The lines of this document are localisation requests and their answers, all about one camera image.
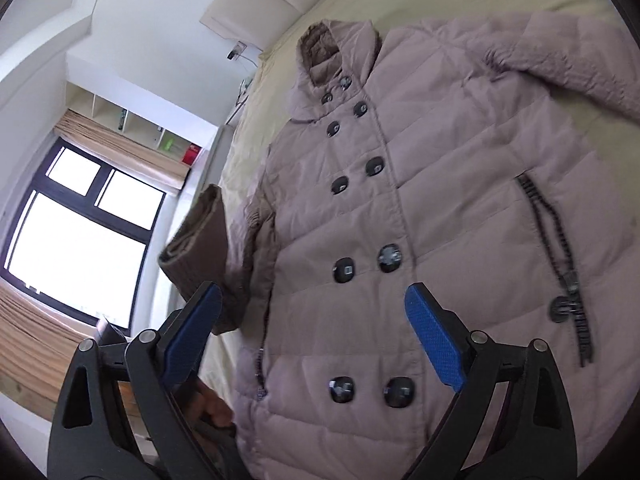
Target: wall shelf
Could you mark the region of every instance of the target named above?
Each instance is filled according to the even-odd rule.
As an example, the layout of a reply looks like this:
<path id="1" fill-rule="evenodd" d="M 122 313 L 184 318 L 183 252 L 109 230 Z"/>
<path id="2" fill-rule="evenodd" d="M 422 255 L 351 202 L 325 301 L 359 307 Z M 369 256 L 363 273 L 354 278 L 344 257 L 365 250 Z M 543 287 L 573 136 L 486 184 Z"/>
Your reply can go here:
<path id="1" fill-rule="evenodd" d="M 193 152 L 200 152 L 199 146 L 180 135 L 73 83 L 66 84 L 66 106 L 117 134 L 189 165 L 194 162 Z"/>

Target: blue gripper pad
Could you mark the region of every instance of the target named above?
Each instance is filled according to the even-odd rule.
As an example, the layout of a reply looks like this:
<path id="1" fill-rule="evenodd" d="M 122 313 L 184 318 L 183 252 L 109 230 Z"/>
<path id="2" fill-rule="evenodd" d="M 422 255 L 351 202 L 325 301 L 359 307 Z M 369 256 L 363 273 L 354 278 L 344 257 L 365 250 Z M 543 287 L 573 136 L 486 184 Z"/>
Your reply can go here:
<path id="1" fill-rule="evenodd" d="M 428 299 L 420 293 L 417 284 L 411 285 L 404 295 L 404 311 L 414 328 L 422 347 L 436 370 L 440 381 L 459 393 L 466 381 L 462 367 L 462 352 L 442 325 Z"/>
<path id="2" fill-rule="evenodd" d="M 166 388 L 187 380 L 221 312 L 222 292 L 217 285 L 211 284 L 164 350 L 161 381 Z"/>

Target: window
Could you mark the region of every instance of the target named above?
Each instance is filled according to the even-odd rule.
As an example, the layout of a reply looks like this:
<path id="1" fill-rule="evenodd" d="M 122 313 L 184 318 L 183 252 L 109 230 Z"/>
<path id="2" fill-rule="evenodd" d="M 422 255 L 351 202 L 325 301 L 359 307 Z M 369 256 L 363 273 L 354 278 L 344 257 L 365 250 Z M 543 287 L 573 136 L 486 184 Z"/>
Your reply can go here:
<path id="1" fill-rule="evenodd" d="M 64 140 L 25 193 L 2 248 L 4 279 L 43 303 L 128 333 L 164 192 Z"/>

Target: black window frame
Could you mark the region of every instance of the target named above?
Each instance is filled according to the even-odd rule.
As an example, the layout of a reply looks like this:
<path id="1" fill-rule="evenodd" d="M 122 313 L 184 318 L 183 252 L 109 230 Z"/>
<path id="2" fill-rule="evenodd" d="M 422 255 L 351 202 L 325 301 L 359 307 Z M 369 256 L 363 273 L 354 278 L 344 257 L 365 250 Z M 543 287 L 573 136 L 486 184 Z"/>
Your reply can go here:
<path id="1" fill-rule="evenodd" d="M 58 182 L 50 179 L 47 176 L 47 172 L 49 171 L 49 168 L 53 165 L 54 161 L 60 156 L 60 154 L 63 151 L 63 148 L 66 148 L 67 150 L 71 150 L 72 152 L 76 152 L 79 155 L 83 156 L 84 158 L 87 158 L 88 160 L 100 165 L 100 169 L 96 173 L 94 180 L 92 181 L 91 186 L 89 187 L 89 190 L 87 191 L 85 196 L 82 196 L 79 193 L 69 189 L 68 187 L 65 187 L 62 184 L 59 184 Z M 140 269 L 138 270 L 138 277 L 136 280 L 136 289 L 133 294 L 132 303 L 131 303 L 131 311 L 129 314 L 129 327 L 128 328 L 119 327 L 126 335 L 130 335 L 130 327 L 133 323 L 136 300 L 138 298 L 138 290 L 140 288 L 140 279 L 142 277 L 142 270 L 143 270 L 143 267 L 145 266 L 146 255 L 149 249 L 149 243 L 151 242 L 151 237 L 153 235 L 154 228 L 156 227 L 156 222 L 158 221 L 158 216 L 160 215 L 160 211 L 162 209 L 162 204 L 164 203 L 164 199 L 166 198 L 166 193 L 161 189 L 158 189 L 157 187 L 151 186 L 151 187 L 154 187 L 154 189 L 158 189 L 158 191 L 162 192 L 162 199 L 158 206 L 158 211 L 156 212 L 156 216 L 154 218 L 153 224 L 151 225 L 151 229 L 148 230 L 143 227 L 140 227 L 139 225 L 133 224 L 132 222 L 129 222 L 123 218 L 120 218 L 119 216 L 116 216 L 112 213 L 104 211 L 103 209 L 100 209 L 98 207 L 100 203 L 99 200 L 102 198 L 102 195 L 104 194 L 104 190 L 106 190 L 115 172 L 126 174 L 127 176 L 130 176 L 131 178 L 134 178 L 135 180 L 142 182 L 141 180 L 133 177 L 132 175 L 127 174 L 126 172 L 113 167 L 111 164 L 108 164 L 103 160 L 100 160 L 99 158 L 93 155 L 90 155 L 89 153 L 83 151 L 81 148 L 77 148 L 76 146 L 70 144 L 69 142 L 66 142 L 66 140 L 58 139 L 53 145 L 53 147 L 49 150 L 44 160 L 39 165 L 38 169 L 33 175 L 33 178 L 31 179 L 31 182 L 26 192 L 24 193 L 22 199 L 20 200 L 20 203 L 14 215 L 14 218 L 12 219 L 12 222 L 9 226 L 9 230 L 2 244 L 2 251 L 0 253 L 0 257 L 2 258 L 2 261 L 1 261 L 2 265 L 0 266 L 0 277 L 2 277 L 4 280 L 6 280 L 8 283 L 13 285 L 18 290 L 21 290 L 22 292 L 24 292 L 25 294 L 28 294 L 32 298 L 38 301 L 41 301 L 42 303 L 45 303 L 51 308 L 54 308 L 55 310 L 58 310 L 63 314 L 66 314 L 67 316 L 73 317 L 78 321 L 81 321 L 93 326 L 95 326 L 98 323 L 98 319 L 96 317 L 90 316 L 89 314 L 86 314 L 78 309 L 75 309 L 66 303 L 62 303 L 61 301 L 58 301 L 55 298 L 48 296 L 47 294 L 44 294 L 42 292 L 36 292 L 36 290 L 34 290 L 33 288 L 27 287 L 22 280 L 12 275 L 8 270 L 8 267 L 10 267 L 11 265 L 11 259 L 9 260 L 7 259 L 9 256 L 9 251 L 10 250 L 15 251 L 15 246 L 17 245 L 17 241 L 20 238 L 20 231 L 24 226 L 24 221 L 26 220 L 30 212 L 34 199 L 38 193 L 42 194 L 48 197 L 49 199 L 53 200 L 54 202 L 60 204 L 61 206 L 66 207 L 67 209 L 87 218 L 88 220 L 91 220 L 97 223 L 98 225 L 101 225 L 111 231 L 114 231 L 118 234 L 126 236 L 127 238 L 131 238 L 132 240 L 135 240 L 145 245 L 145 251 L 143 252 L 142 262 L 140 263 Z M 18 224 L 20 223 L 20 219 L 22 217 L 24 217 L 24 220 L 22 224 L 18 226 Z M 15 237 L 16 243 L 14 244 L 14 247 L 12 247 L 12 241 L 14 240 L 14 237 Z"/>

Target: yellow bed sheet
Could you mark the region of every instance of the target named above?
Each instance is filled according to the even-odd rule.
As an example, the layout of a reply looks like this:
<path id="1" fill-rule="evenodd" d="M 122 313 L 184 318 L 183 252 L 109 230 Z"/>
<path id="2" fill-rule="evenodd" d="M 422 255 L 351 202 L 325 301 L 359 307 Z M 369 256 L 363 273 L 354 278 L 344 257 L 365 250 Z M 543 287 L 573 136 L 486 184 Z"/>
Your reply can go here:
<path id="1" fill-rule="evenodd" d="M 296 43 L 309 25 L 323 18 L 371 20 L 384 35 L 390 28 L 427 16 L 453 18 L 540 9 L 596 16 L 624 27 L 610 0 L 321 0 L 262 54 L 262 65 L 222 174 L 228 218 L 247 196 L 267 146 L 289 119 L 286 103 L 296 73 Z M 631 211 L 640 212 L 640 128 L 571 92 L 554 90 L 554 96 L 610 163 Z M 201 370 L 204 380 L 227 399 L 237 346 L 237 334 L 212 336 Z"/>

